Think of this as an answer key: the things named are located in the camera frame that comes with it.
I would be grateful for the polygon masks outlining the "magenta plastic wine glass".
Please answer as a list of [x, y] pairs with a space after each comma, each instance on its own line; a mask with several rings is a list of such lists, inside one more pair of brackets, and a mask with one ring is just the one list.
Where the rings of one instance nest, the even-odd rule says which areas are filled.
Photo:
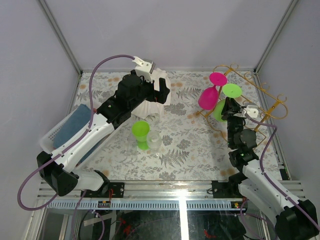
[[219, 72], [211, 73], [209, 80], [213, 86], [206, 88], [198, 99], [199, 106], [204, 110], [212, 110], [215, 108], [219, 99], [219, 91], [216, 87], [222, 87], [228, 82], [227, 77]]

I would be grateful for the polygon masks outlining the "clear wine glass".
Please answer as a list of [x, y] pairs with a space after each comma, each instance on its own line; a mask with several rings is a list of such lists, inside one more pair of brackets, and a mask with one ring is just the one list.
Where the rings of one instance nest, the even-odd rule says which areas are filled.
[[157, 131], [152, 130], [147, 134], [146, 141], [151, 152], [158, 157], [160, 155], [160, 148], [162, 145], [162, 138], [160, 134]]

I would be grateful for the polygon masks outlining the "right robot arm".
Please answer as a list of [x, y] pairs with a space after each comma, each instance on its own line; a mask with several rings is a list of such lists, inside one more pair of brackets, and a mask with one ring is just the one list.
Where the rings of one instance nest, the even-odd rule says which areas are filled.
[[257, 105], [241, 106], [227, 97], [221, 118], [227, 122], [229, 160], [239, 171], [229, 177], [228, 192], [233, 197], [243, 196], [258, 207], [270, 220], [276, 236], [281, 240], [309, 240], [320, 233], [317, 210], [310, 200], [301, 200], [264, 167], [264, 156], [255, 153], [257, 135], [245, 128], [246, 120], [255, 123]]

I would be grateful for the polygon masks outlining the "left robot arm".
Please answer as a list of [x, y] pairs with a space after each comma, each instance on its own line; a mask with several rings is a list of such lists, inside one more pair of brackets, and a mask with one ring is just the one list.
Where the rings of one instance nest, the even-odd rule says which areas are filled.
[[110, 190], [108, 178], [100, 171], [82, 172], [78, 163], [95, 145], [120, 128], [132, 114], [158, 113], [169, 104], [171, 82], [167, 73], [157, 68], [152, 74], [132, 70], [118, 83], [114, 95], [90, 115], [90, 120], [53, 152], [37, 156], [40, 176], [60, 197], [73, 190], [92, 191], [105, 197]]

